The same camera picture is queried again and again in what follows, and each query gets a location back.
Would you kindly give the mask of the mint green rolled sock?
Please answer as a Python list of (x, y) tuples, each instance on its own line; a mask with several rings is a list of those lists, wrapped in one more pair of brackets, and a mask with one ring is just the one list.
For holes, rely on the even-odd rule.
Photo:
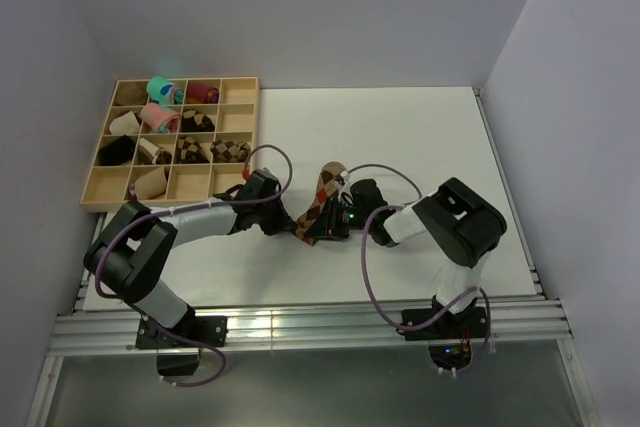
[(159, 105), (177, 105), (184, 102), (184, 89), (162, 76), (151, 78), (146, 86), (151, 102)]

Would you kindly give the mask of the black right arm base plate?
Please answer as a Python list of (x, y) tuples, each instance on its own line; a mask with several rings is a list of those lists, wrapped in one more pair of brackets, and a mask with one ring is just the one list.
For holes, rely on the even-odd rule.
[[(429, 321), (437, 313), (436, 308), (406, 309), (401, 312), (402, 326), (417, 326)], [(471, 340), (484, 338), (490, 322), (485, 307), (473, 303), (462, 313), (445, 313), (426, 328), (415, 331), (397, 329), (407, 341)]]

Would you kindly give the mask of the dark brown argyle rolled sock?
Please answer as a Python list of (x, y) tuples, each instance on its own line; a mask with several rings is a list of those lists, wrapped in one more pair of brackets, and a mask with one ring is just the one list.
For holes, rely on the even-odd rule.
[(185, 133), (207, 133), (215, 131), (213, 120), (206, 114), (189, 109), (183, 112), (181, 131)]

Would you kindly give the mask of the grey brown argyle rolled sock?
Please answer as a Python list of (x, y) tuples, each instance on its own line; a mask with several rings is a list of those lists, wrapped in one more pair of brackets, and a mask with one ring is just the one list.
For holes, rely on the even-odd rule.
[(242, 163), (248, 158), (251, 147), (247, 142), (216, 139), (210, 152), (214, 163)]

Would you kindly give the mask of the tan rolled sock purple trim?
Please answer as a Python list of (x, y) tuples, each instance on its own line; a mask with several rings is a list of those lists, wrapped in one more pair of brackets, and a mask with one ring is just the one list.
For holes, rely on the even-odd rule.
[(138, 176), (128, 187), (129, 197), (138, 201), (155, 199), (165, 194), (167, 186), (168, 173), (159, 167)]

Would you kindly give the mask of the aluminium mounting rail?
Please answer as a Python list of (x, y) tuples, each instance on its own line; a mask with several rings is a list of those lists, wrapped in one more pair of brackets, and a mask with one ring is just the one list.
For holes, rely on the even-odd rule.
[(457, 378), (367, 305), (240, 310), (223, 376), (172, 388), (128, 312), (61, 319), (50, 426), (576, 426), (553, 301), (495, 303), (497, 349)]

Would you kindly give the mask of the brown yellow argyle rolled sock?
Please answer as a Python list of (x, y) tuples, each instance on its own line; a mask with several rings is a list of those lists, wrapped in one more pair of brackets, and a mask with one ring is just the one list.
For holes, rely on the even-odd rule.
[(179, 164), (204, 164), (209, 162), (201, 144), (192, 136), (178, 137), (175, 160)]

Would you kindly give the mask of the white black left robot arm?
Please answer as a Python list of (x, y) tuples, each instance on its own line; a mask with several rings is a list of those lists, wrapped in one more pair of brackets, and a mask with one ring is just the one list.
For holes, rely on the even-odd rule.
[(201, 327), (194, 308), (161, 280), (172, 249), (255, 225), (267, 236), (291, 233), (296, 225), (281, 195), (279, 180), (257, 169), (245, 183), (202, 203), (153, 211), (131, 201), (87, 250), (84, 266), (99, 288), (137, 311), (170, 345), (202, 346), (215, 331)]

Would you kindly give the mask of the black rolled sock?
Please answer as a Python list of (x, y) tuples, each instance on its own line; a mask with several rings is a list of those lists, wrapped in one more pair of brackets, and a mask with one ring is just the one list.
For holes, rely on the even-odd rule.
[(99, 166), (123, 165), (133, 159), (135, 147), (136, 144), (130, 137), (120, 136), (98, 150), (97, 163)]

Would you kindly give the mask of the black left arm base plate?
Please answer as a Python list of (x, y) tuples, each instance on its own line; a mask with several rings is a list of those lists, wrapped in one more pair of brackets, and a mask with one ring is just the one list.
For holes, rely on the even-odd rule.
[[(180, 336), (213, 347), (223, 347), (226, 342), (226, 334), (227, 318), (225, 316), (196, 316), (191, 331), (180, 333)], [(152, 322), (144, 319), (140, 320), (135, 341), (137, 350), (163, 350), (186, 347), (189, 347), (189, 344), (161, 333)]]

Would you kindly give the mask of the maroon rolled sock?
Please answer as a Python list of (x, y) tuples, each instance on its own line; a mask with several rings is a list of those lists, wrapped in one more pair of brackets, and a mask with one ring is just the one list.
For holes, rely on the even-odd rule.
[(202, 82), (189, 82), (186, 88), (185, 102), (189, 104), (216, 104), (219, 89)]

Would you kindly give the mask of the pink rolled sock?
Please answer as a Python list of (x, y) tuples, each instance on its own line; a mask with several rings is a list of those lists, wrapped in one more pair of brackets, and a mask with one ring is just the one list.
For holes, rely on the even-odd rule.
[(180, 114), (169, 106), (156, 103), (146, 104), (140, 118), (152, 132), (160, 134), (176, 133), (180, 124)]

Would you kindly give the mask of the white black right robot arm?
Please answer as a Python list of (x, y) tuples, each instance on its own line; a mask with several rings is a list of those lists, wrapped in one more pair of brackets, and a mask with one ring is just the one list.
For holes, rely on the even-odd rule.
[(428, 234), (448, 259), (432, 298), (431, 316), (422, 324), (446, 337), (457, 335), (480, 311), (476, 307), (482, 269), (506, 233), (503, 215), (461, 180), (402, 207), (391, 207), (372, 179), (355, 182), (329, 200), (309, 236), (342, 241), (353, 231), (392, 248)]

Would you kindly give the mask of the beige orange argyle sock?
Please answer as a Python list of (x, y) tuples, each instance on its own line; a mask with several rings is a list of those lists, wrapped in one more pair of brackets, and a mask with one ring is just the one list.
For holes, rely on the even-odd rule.
[(314, 246), (320, 240), (342, 240), (346, 231), (341, 226), (343, 208), (338, 199), (335, 178), (346, 169), (337, 161), (325, 164), (320, 171), (311, 205), (295, 221), (294, 235)]

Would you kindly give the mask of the wooden compartment tray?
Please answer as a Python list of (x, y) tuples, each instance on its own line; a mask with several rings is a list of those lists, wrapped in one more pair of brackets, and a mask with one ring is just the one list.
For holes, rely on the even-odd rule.
[[(141, 202), (152, 206), (171, 206), (203, 201), (215, 194), (241, 183), (249, 166), (242, 163), (214, 163), (210, 152), (214, 140), (247, 142), (252, 148), (257, 138), (257, 118), (259, 105), (259, 81), (255, 77), (223, 78), (174, 78), (169, 79), (184, 89), (184, 102), (171, 107), (180, 114), (180, 124), (184, 111), (193, 109), (208, 115), (215, 124), (214, 132), (185, 133), (179, 124), (176, 133), (160, 134), (152, 132), (140, 118), (142, 108), (150, 101), (146, 86), (150, 79), (119, 80), (116, 82), (92, 167), (81, 197), (82, 206), (91, 212), (108, 212), (131, 201), (128, 187), (146, 171), (159, 167), (168, 173), (168, 186), (164, 195)], [(216, 104), (189, 104), (185, 102), (187, 84), (202, 82), (219, 89)], [(108, 126), (111, 121), (133, 111), (140, 120), (140, 130), (136, 135), (128, 135), (136, 144), (134, 157), (120, 166), (99, 166), (98, 150), (120, 136), (111, 135)], [(179, 164), (175, 160), (176, 143), (179, 136), (192, 136), (202, 146), (209, 159), (204, 164)], [(137, 159), (138, 142), (146, 138), (165, 148), (172, 155), (169, 165), (141, 165)]]

